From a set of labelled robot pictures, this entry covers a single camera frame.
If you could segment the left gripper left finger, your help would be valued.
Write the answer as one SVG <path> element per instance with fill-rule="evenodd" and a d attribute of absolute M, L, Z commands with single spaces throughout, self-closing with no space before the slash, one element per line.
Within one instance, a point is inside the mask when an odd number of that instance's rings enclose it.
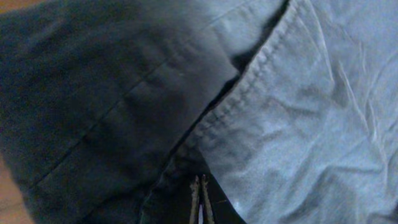
<path fill-rule="evenodd" d="M 198 176 L 195 176 L 194 180 L 190 184 L 191 190 L 191 209 L 189 224 L 198 224 L 198 214 L 200 208 L 200 180 Z"/>

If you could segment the dark blue denim shorts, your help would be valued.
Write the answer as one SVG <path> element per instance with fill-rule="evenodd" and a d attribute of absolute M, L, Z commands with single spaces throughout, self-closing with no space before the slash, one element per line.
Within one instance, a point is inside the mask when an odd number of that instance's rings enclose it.
<path fill-rule="evenodd" d="M 6 12 L 1 154 L 36 223 L 396 223 L 397 2 Z"/>

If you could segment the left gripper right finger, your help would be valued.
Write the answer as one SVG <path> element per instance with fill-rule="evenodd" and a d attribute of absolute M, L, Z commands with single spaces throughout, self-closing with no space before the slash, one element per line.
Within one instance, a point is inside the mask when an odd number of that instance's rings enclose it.
<path fill-rule="evenodd" d="M 208 193 L 208 178 L 205 174 L 201 177 L 201 205 L 203 214 L 203 224 L 215 224 L 213 210 Z"/>

